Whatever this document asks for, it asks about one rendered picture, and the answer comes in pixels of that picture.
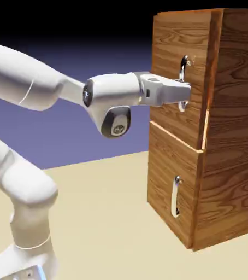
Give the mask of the wooden cabinet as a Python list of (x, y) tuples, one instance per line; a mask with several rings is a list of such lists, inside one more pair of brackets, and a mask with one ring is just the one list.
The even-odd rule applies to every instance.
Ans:
[(223, 9), (213, 93), (206, 110), (193, 246), (248, 233), (248, 9)]

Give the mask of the wooden cabinet door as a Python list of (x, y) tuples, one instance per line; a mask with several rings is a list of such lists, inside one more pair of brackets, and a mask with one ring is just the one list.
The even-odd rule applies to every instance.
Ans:
[[(188, 249), (193, 246), (203, 150), (196, 150), (155, 122), (150, 122), (147, 200)], [(171, 214), (173, 180), (181, 178)]]
[(153, 20), (153, 74), (179, 77), (187, 55), (184, 80), (191, 84), (191, 97), (181, 112), (177, 104), (153, 108), (151, 120), (198, 150), (203, 147), (206, 110), (213, 93), (222, 29), (223, 9), (159, 13)]

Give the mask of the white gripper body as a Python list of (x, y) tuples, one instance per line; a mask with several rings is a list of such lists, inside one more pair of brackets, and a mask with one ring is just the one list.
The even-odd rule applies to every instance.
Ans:
[(160, 78), (161, 87), (158, 94), (158, 105), (189, 101), (191, 86), (179, 80)]

